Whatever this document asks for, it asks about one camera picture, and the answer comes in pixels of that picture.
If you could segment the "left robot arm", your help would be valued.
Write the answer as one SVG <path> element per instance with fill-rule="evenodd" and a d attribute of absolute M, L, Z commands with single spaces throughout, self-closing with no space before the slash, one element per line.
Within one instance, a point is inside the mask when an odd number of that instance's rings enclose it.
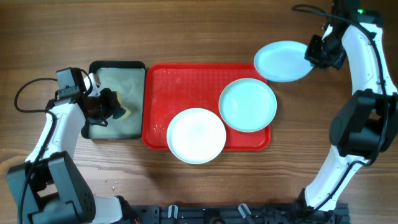
<path fill-rule="evenodd" d="M 46 124 L 36 147 L 7 173 L 18 223 L 140 223 L 122 196 L 95 197 L 72 159 L 85 125 L 129 116 L 120 94 L 98 90 L 94 75 L 80 68 L 59 70 L 54 80 L 59 89 L 42 109 Z"/>

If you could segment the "light blue top plate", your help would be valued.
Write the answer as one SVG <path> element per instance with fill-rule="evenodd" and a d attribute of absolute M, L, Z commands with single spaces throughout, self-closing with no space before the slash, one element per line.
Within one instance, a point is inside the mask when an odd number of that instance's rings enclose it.
<path fill-rule="evenodd" d="M 313 66 L 305 59 L 307 45 L 283 40 L 265 45 L 254 56 L 254 67 L 272 82 L 293 82 L 305 77 Z"/>

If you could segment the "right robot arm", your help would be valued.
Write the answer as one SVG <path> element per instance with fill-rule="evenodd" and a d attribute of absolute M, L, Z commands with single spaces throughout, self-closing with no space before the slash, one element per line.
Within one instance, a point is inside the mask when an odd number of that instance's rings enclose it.
<path fill-rule="evenodd" d="M 383 21 L 359 1 L 333 1 L 331 12 L 298 4 L 293 11 L 326 17 L 323 36 L 314 35 L 305 59 L 314 67 L 340 69 L 349 62 L 352 95 L 330 124 L 330 151 L 295 209 L 302 220 L 330 218 L 336 201 L 362 167 L 373 165 L 397 134 L 397 87 L 382 47 Z"/>

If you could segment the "green yellow sponge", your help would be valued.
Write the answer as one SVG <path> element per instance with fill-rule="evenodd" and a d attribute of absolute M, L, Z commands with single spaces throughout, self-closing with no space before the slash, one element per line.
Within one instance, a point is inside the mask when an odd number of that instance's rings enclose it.
<path fill-rule="evenodd" d="M 122 104 L 120 92 L 115 91 L 114 93 L 116 95 L 117 103 L 116 103 L 116 110 L 113 113 L 113 119 L 114 120 L 126 119 L 131 114 L 131 111 Z"/>

